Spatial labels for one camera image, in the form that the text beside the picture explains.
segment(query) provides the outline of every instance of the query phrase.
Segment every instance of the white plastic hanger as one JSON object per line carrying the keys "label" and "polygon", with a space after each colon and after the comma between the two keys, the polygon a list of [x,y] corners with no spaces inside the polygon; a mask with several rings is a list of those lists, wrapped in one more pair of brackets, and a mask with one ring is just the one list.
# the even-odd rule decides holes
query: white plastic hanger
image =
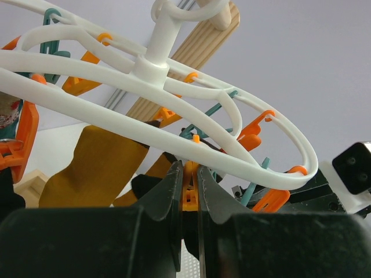
{"label": "white plastic hanger", "polygon": [[[216,15],[228,1],[212,1],[202,9],[188,12],[178,9],[171,2],[157,0],[152,9],[156,26],[148,49],[42,0],[0,1],[40,14],[44,14],[46,9],[55,8],[62,14],[62,18],[57,16],[55,18],[64,24],[74,25],[51,25],[35,28],[21,37],[17,50],[0,50],[0,66],[2,67],[0,69],[0,91],[269,188],[296,189],[303,186],[317,172],[317,157],[308,140],[295,125],[273,107],[248,92],[168,58],[182,20],[197,21],[210,18]],[[114,40],[107,40],[111,46],[129,54],[138,55],[136,62],[119,57],[118,53],[96,41],[95,39],[102,32],[108,32],[112,35]],[[116,70],[80,60],[26,52],[29,48],[42,42],[61,39],[79,41],[88,51]],[[186,76],[190,72],[197,72],[199,77],[196,81],[208,88],[168,78],[166,76],[169,70],[182,76]],[[45,86],[34,82],[13,73],[14,71],[76,76],[136,93],[171,109],[198,126],[228,155],[204,148],[201,144],[71,96],[54,85]],[[228,93],[233,90],[238,91],[238,95],[235,96],[236,100],[259,112],[269,109],[275,111],[276,116],[272,119],[273,122],[298,147],[308,175],[277,173],[270,169],[262,169],[250,153],[237,142],[236,139],[242,129],[242,118],[237,106],[228,96]],[[230,116],[234,133],[230,135],[202,111],[172,94],[218,101]]]}

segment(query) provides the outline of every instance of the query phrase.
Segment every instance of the orange clip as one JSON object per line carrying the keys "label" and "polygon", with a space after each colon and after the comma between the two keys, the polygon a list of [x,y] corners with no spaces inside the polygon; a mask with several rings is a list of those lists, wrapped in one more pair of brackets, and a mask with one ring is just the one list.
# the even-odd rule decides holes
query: orange clip
{"label": "orange clip", "polygon": [[261,132],[259,123],[265,119],[266,122],[270,122],[272,119],[266,118],[267,115],[275,116],[273,110],[264,111],[259,117],[253,120],[249,125],[242,129],[237,141],[249,152],[259,147],[261,139],[258,134]]}
{"label": "orange clip", "polygon": [[[308,171],[304,166],[294,166],[288,173],[301,172],[307,175]],[[278,211],[290,198],[290,191],[270,189],[263,198],[253,207],[253,211],[260,213],[275,213]]]}
{"label": "orange clip", "polygon": [[185,82],[185,83],[193,83],[193,82],[195,82],[194,79],[193,79],[195,77],[196,78],[198,77],[197,72],[191,72],[190,74],[188,74],[186,76],[186,78],[184,78],[183,82]]}
{"label": "orange clip", "polygon": [[[99,42],[102,42],[103,39],[110,39],[112,40],[112,36],[108,33],[102,33],[98,36],[97,40]],[[103,42],[103,45],[108,46],[110,45],[108,42]],[[87,51],[81,58],[81,61],[98,64],[99,58],[93,55],[91,52]],[[70,76],[67,78],[67,80],[64,82],[62,89],[69,94],[72,94],[74,96],[80,96],[81,94],[84,94],[90,90],[93,90],[94,88],[101,85],[101,83],[86,80],[82,78],[77,78]]]}
{"label": "orange clip", "polygon": [[18,40],[21,36],[15,38],[14,40],[12,40],[11,42],[9,42],[6,46],[4,46],[2,48],[2,50],[13,50],[14,48],[16,48],[17,46],[17,43],[18,43]]}
{"label": "orange clip", "polygon": [[[183,82],[185,83],[193,83],[193,78],[197,78],[198,74],[197,72],[191,72],[184,78]],[[162,119],[162,122],[160,124],[160,128],[163,128],[165,126],[171,125],[174,122],[177,122],[178,120],[181,120],[182,117],[178,114],[174,113],[171,110],[168,110],[165,107],[160,108],[160,110],[157,112],[157,114],[154,116],[153,120],[160,120]]]}
{"label": "orange clip", "polygon": [[288,173],[296,173],[296,172],[301,172],[303,175],[307,175],[307,174],[308,174],[307,169],[305,169],[305,167],[304,167],[304,166],[301,166],[301,165],[299,165],[299,166],[294,166],[294,167],[292,167],[292,168],[288,171]]}
{"label": "orange clip", "polygon": [[[46,80],[42,75],[34,74],[31,79],[46,84]],[[36,105],[25,101],[19,120],[16,139],[0,144],[0,170],[11,167],[14,183],[22,179],[32,146],[34,145],[38,124],[39,113],[37,112]]]}
{"label": "orange clip", "polygon": [[261,132],[261,127],[259,126],[259,123],[265,119],[266,122],[270,122],[272,119],[266,118],[267,115],[275,116],[275,113],[273,110],[266,110],[259,117],[257,117],[255,120],[253,120],[249,125],[247,125],[242,131],[237,140],[242,139],[244,136],[248,136],[251,134],[258,135]]}
{"label": "orange clip", "polygon": [[199,143],[199,135],[194,134],[193,135],[193,141],[196,142],[197,144]]}
{"label": "orange clip", "polygon": [[192,161],[187,161],[183,170],[183,211],[198,210],[198,195],[197,195],[197,168],[198,164]]}

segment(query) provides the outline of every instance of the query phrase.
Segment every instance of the wooden stick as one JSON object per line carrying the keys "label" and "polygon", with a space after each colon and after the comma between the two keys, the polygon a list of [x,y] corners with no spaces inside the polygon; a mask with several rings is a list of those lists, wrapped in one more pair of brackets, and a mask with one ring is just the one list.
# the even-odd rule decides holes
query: wooden stick
{"label": "wooden stick", "polygon": [[[232,20],[225,31],[215,29],[209,20],[198,23],[192,33],[190,33],[187,39],[178,48],[172,59],[196,70],[202,68],[216,50],[219,49],[225,40],[239,26],[239,11],[232,2],[230,2],[230,11]],[[183,79],[183,77],[171,73],[169,77],[178,80]],[[160,105],[140,97],[126,116],[144,122],[152,120],[160,108]]]}
{"label": "wooden stick", "polygon": [[[196,3],[202,8],[207,3],[211,2],[212,0],[196,0]],[[223,10],[221,10],[220,13],[213,16],[211,19],[209,19],[210,22],[214,25],[215,29],[224,31],[226,30],[232,22],[232,16],[231,11],[228,5],[224,7]]]}

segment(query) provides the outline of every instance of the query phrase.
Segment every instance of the yellow cloth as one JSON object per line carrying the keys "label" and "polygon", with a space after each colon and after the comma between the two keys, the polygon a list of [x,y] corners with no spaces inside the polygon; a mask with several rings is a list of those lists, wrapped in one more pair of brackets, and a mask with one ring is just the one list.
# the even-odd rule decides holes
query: yellow cloth
{"label": "yellow cloth", "polygon": [[[146,172],[146,175],[157,178],[165,178],[168,173],[171,165],[177,159],[170,153],[163,152],[152,167]],[[128,193],[125,193],[120,198],[117,198],[114,201],[115,207],[128,207],[136,202],[136,197],[134,193],[130,190]]]}
{"label": "yellow cloth", "polygon": [[108,207],[130,181],[148,149],[99,127],[85,127],[72,162],[48,180],[39,207]]}
{"label": "yellow cloth", "polygon": [[152,167],[146,172],[146,175],[157,178],[165,178],[172,164],[177,161],[175,156],[163,152]]}

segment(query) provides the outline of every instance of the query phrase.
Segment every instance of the hanging clips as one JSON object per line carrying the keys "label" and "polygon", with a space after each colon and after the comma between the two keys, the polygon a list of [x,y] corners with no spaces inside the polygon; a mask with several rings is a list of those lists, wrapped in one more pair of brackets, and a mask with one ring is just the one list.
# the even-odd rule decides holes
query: hanging clips
{"label": "hanging clips", "polygon": [[[237,94],[238,92],[237,91],[233,91],[232,93],[229,93],[229,96],[231,97],[231,98],[233,98],[236,94]],[[207,116],[211,116],[211,115],[213,115],[216,111],[218,111],[219,109],[221,108],[221,104],[220,103],[217,103],[217,104],[215,104],[213,107],[211,107],[209,110],[207,110],[206,112],[205,112],[205,114],[207,115]],[[185,138],[185,139],[192,139],[192,134],[191,134],[191,131],[192,130],[196,130],[196,132],[197,132],[197,135],[199,135],[199,137],[201,138],[201,139],[204,139],[204,138],[208,138],[209,136],[207,135],[207,134],[205,134],[201,129],[199,129],[199,128],[197,128],[196,126],[194,126],[194,125],[189,125],[188,127],[186,127],[180,134],[179,134],[179,136],[180,137],[183,137],[183,138]],[[232,132],[233,131],[233,129],[226,129],[226,131],[227,132]]]}
{"label": "hanging clips", "polygon": [[[270,163],[271,163],[271,159],[265,158],[261,164],[261,168],[268,169],[268,166]],[[256,184],[254,182],[251,182],[249,186],[247,187],[245,193],[242,195],[241,204],[244,205],[245,207],[248,205],[251,197],[253,196],[255,188],[256,188]]]}
{"label": "hanging clips", "polygon": [[[288,173],[301,172],[307,175],[308,171],[303,166],[294,166]],[[275,213],[290,199],[290,191],[270,189],[263,198],[253,207],[253,211],[257,213]]]}
{"label": "hanging clips", "polygon": [[[103,39],[110,39],[113,40],[112,36],[108,33],[102,33],[98,36],[97,40],[99,42],[102,42]],[[110,45],[108,42],[103,42],[104,46]],[[98,64],[100,59],[93,55],[91,52],[87,51],[81,58],[81,61],[89,62],[92,64]],[[80,96],[81,94],[84,94],[90,90],[93,90],[94,88],[101,85],[101,83],[86,80],[82,78],[77,78],[70,76],[67,78],[67,80],[64,82],[62,89],[68,93],[72,94],[73,96]]]}
{"label": "hanging clips", "polygon": [[[191,72],[190,74],[186,76],[186,78],[183,79],[183,82],[193,83],[194,78],[197,78],[197,77],[198,77],[197,72]],[[171,110],[168,110],[165,107],[162,107],[160,108],[160,110],[157,112],[157,114],[153,118],[153,120],[160,120],[160,119],[162,119],[160,128],[163,128],[165,126],[171,125],[174,122],[177,122],[178,120],[181,120],[181,116],[179,116],[178,114],[174,113]]]}
{"label": "hanging clips", "polygon": [[240,135],[237,138],[237,141],[247,150],[252,151],[253,149],[259,147],[261,144],[261,139],[258,136],[261,132],[261,127],[259,126],[259,123],[265,119],[266,122],[272,121],[270,118],[266,118],[268,115],[275,116],[275,113],[273,110],[266,110],[263,113],[260,114],[255,120],[253,120],[250,124],[245,126],[245,128],[242,129]]}
{"label": "hanging clips", "polygon": [[13,50],[14,48],[16,48],[17,43],[18,43],[20,37],[21,36],[18,36],[17,38],[15,38],[11,42],[9,42],[6,46],[4,46],[2,48],[2,50]]}
{"label": "hanging clips", "polygon": [[[43,25],[50,25],[50,17],[51,15],[56,14],[58,16],[62,16],[61,13],[54,8],[47,9],[44,13],[44,20]],[[54,23],[58,23],[58,19],[52,19]],[[51,41],[51,42],[43,42],[40,44],[40,53],[42,54],[50,54],[56,55],[66,58],[71,58],[71,53],[68,51],[59,51],[59,41]],[[45,80],[51,84],[56,84],[59,80],[60,75],[58,74],[45,74]]]}
{"label": "hanging clips", "polygon": [[[56,14],[62,16],[61,13],[54,8],[47,9],[44,13],[44,20],[42,25],[50,25],[50,16]],[[53,19],[54,23],[58,23],[59,20]],[[40,44],[40,53],[43,54],[54,54],[58,51],[59,41],[43,42]]]}
{"label": "hanging clips", "polygon": [[[41,75],[34,74],[31,79],[46,85],[46,80]],[[11,167],[14,183],[22,179],[34,145],[38,124],[39,113],[36,105],[25,101],[16,139],[0,142],[0,170]]]}
{"label": "hanging clips", "polygon": [[197,169],[199,164],[187,161],[183,170],[183,211],[198,210]]}

